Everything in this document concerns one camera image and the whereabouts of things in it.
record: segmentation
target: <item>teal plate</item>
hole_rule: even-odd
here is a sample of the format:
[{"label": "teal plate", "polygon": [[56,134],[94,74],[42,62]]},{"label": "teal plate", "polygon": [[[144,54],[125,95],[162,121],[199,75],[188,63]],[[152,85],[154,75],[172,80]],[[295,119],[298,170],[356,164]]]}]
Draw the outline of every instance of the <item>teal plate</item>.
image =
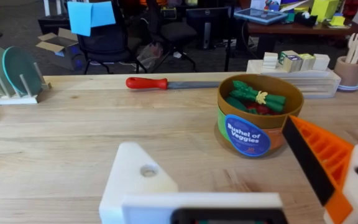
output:
[{"label": "teal plate", "polygon": [[42,83],[35,69],[34,62],[33,57],[20,47],[9,47],[5,50],[2,57],[2,65],[6,78],[16,90],[24,95],[27,94],[27,91],[20,79],[21,74],[23,74],[33,95],[41,91]]}]

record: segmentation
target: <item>toy vegetable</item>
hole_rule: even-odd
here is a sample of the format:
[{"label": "toy vegetable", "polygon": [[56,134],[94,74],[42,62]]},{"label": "toy vegetable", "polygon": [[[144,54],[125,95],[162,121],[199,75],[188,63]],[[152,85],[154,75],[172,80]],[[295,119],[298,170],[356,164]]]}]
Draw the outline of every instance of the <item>toy vegetable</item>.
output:
[{"label": "toy vegetable", "polygon": [[231,106],[233,106],[233,107],[235,107],[235,108],[237,108],[239,110],[245,111],[247,113],[258,114],[256,108],[247,109],[246,106],[244,106],[239,100],[237,100],[234,97],[229,96],[225,100]]},{"label": "toy vegetable", "polygon": [[242,100],[249,100],[259,104],[265,104],[273,111],[281,113],[284,108],[285,97],[278,95],[271,95],[266,92],[256,91],[246,83],[241,81],[233,81],[235,90],[230,92],[230,95]]}]

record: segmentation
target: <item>tablet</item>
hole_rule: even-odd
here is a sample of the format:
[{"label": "tablet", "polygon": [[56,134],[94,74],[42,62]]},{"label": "tablet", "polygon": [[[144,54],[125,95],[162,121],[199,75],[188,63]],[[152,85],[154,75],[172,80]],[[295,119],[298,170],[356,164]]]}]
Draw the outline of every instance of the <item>tablet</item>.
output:
[{"label": "tablet", "polygon": [[269,25],[274,22],[284,20],[287,14],[284,12],[260,10],[260,9],[244,9],[234,13],[238,19],[246,19],[263,25]]}]

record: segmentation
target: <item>yellow box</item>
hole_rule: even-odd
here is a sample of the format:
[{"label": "yellow box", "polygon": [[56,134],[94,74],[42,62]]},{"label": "yellow box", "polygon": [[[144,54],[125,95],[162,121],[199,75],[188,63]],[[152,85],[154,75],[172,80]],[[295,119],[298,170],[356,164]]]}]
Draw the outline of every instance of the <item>yellow box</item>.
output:
[{"label": "yellow box", "polygon": [[331,19],[335,13],[339,0],[314,0],[311,15],[317,16],[318,22]]},{"label": "yellow box", "polygon": [[343,17],[343,16],[333,16],[333,19],[330,22],[330,24],[332,26],[343,26],[344,22],[345,22],[345,17]]}]

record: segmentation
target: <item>wooden peg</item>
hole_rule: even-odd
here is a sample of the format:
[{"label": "wooden peg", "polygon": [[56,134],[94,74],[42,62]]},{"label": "wooden peg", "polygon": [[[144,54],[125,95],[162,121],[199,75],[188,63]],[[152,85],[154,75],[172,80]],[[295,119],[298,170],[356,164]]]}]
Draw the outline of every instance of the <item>wooden peg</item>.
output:
[{"label": "wooden peg", "polygon": [[1,85],[2,89],[4,90],[5,95],[6,95],[8,98],[10,98],[11,95],[10,95],[9,92],[7,91],[7,88],[6,88],[5,84],[4,84],[4,82],[2,81],[1,77],[0,77],[0,85]]},{"label": "wooden peg", "polygon": [[13,90],[15,91],[16,95],[19,97],[19,98],[22,98],[22,94],[19,92],[19,90],[16,90],[16,88],[13,87]]},{"label": "wooden peg", "polygon": [[40,68],[38,67],[37,62],[34,62],[34,67],[35,67],[35,70],[36,70],[37,73],[38,73],[38,76],[39,76],[40,79],[41,79],[41,83],[42,83],[42,84],[45,84],[45,79],[44,79],[44,77],[42,76],[41,70],[40,70]]},{"label": "wooden peg", "polygon": [[25,88],[25,90],[26,90],[26,92],[27,92],[27,95],[28,95],[29,97],[31,97],[31,96],[32,96],[32,93],[31,93],[31,91],[30,91],[29,85],[27,84],[27,82],[26,82],[25,79],[24,79],[24,75],[23,75],[23,74],[20,75],[20,79],[22,80],[22,83],[23,83],[24,88]]}]

